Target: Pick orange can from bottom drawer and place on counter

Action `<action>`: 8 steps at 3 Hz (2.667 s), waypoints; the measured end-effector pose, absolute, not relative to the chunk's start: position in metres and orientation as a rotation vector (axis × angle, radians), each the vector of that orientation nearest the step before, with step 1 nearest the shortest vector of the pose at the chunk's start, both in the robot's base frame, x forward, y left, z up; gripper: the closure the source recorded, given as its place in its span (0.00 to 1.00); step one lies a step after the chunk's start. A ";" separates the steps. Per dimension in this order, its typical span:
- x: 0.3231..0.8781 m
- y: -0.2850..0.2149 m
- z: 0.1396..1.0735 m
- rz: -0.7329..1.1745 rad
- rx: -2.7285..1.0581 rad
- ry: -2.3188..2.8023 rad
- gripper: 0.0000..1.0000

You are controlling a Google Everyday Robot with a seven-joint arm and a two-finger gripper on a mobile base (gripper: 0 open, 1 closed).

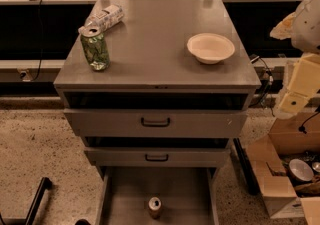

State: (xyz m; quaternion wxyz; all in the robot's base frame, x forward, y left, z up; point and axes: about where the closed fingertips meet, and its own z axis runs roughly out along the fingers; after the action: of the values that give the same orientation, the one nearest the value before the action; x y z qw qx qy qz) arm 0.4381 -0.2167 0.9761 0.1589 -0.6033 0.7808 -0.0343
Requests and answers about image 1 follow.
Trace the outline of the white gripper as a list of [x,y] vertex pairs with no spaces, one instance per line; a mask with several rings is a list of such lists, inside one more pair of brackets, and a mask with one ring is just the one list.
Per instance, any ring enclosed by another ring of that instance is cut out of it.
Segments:
[[320,56],[304,53],[284,67],[283,87],[275,102],[275,116],[288,119],[297,115],[320,90]]

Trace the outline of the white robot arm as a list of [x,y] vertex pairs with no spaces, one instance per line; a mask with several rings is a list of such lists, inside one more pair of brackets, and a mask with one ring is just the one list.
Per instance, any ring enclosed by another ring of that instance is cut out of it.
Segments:
[[297,115],[320,90],[320,0],[303,0],[270,32],[275,39],[291,39],[302,51],[296,62],[288,62],[283,87],[276,98],[275,115],[287,119]]

